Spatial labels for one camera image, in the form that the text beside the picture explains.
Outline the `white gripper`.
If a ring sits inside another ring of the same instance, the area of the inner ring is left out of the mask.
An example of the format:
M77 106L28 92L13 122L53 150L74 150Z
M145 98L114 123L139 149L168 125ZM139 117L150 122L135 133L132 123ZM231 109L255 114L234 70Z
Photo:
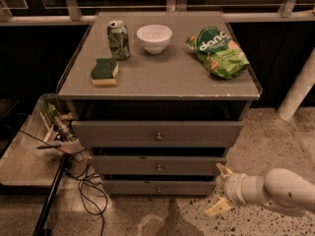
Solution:
M233 173L228 167L221 163L217 163L217 168L220 171L220 178L222 180L226 179L223 190L227 199L218 197L217 201L205 211L205 215L208 217L214 217L231 210L232 204L236 206L246 205L242 195L242 182L246 175Z

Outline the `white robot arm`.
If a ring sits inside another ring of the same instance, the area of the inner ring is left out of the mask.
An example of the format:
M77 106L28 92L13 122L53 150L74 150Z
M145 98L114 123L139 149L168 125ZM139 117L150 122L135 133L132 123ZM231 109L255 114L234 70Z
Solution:
M208 217L249 205L295 217L315 213L315 186L290 170L273 168L264 175L249 176L220 163L217 168L224 196L205 211Z

